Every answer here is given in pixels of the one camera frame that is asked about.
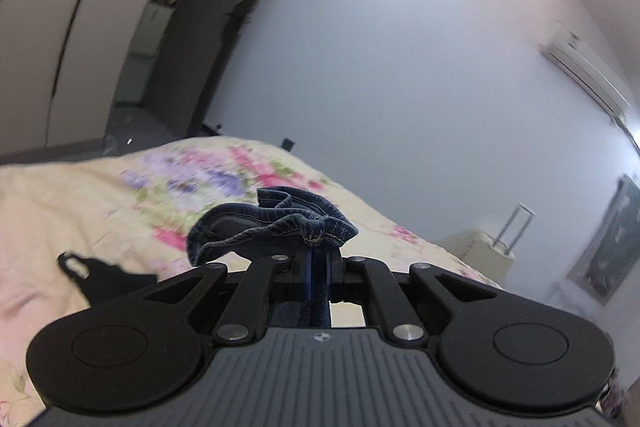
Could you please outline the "blue denim jeans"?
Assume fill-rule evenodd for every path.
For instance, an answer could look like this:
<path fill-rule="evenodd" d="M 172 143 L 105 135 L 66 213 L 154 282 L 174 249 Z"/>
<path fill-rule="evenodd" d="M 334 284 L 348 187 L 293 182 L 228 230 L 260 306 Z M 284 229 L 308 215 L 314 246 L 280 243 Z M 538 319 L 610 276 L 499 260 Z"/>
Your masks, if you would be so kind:
<path fill-rule="evenodd" d="M 262 187 L 255 205 L 225 202 L 208 210 L 186 238 L 186 253 L 194 267 L 225 254 L 255 262 L 273 255 L 294 256 L 306 248 L 314 251 L 314 319 L 307 327 L 331 325 L 330 302 L 323 288 L 326 252 L 340 249 L 358 229 L 336 206 L 318 194 L 292 186 Z M 295 301 L 279 303 L 273 311 L 274 325 L 294 325 Z"/>

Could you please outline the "floral yellow bed cover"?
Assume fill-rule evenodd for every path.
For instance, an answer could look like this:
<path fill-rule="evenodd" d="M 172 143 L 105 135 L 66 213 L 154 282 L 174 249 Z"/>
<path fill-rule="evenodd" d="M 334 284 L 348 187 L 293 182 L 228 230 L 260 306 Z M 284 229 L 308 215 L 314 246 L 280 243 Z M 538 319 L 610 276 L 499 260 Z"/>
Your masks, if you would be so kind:
<path fill-rule="evenodd" d="M 426 261 L 480 278 L 324 173 L 259 141 L 190 139 L 120 157 L 9 165 L 1 170 L 2 424 L 24 426 L 43 408 L 25 367 L 29 341 L 88 305 L 58 269 L 58 255 L 73 251 L 168 279 L 189 269 L 186 236 L 204 212 L 255 202 L 258 188 L 279 185 L 329 199 L 356 225 L 345 256 L 380 259 L 395 271 Z"/>

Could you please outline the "dark brown door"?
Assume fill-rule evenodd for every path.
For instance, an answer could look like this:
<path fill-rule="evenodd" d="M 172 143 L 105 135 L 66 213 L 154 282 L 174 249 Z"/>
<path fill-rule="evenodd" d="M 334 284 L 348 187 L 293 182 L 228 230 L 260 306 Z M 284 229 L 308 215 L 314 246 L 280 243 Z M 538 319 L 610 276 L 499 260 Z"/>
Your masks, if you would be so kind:
<path fill-rule="evenodd" d="M 115 108 L 140 107 L 169 131 L 197 135 L 259 0 L 150 0 L 116 88 Z"/>

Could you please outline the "beige wardrobe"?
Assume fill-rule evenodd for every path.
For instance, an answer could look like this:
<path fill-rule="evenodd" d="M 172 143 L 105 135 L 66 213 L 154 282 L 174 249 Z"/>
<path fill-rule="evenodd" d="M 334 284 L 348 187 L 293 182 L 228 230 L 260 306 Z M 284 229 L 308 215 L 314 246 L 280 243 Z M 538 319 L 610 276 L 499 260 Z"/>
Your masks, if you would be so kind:
<path fill-rule="evenodd" d="M 103 138 L 149 0 L 1 0 L 1 152 Z"/>

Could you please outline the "framed wall picture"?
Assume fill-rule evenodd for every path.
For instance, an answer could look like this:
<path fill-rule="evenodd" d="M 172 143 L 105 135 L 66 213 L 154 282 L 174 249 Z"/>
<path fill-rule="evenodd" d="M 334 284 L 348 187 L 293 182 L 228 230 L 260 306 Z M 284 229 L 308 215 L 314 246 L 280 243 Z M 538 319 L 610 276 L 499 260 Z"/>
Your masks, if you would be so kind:
<path fill-rule="evenodd" d="M 624 174 L 567 278 L 606 305 L 639 260 L 639 185 Z"/>

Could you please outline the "white wall air conditioner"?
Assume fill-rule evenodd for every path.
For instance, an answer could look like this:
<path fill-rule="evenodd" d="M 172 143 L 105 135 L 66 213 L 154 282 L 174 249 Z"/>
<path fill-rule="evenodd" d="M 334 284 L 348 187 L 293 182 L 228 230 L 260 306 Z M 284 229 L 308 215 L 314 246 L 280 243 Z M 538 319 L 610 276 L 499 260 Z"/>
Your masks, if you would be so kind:
<path fill-rule="evenodd" d="M 627 124 L 631 108 L 617 89 L 620 80 L 582 38 L 558 20 L 540 45 L 540 52 L 582 87 L 617 124 Z"/>

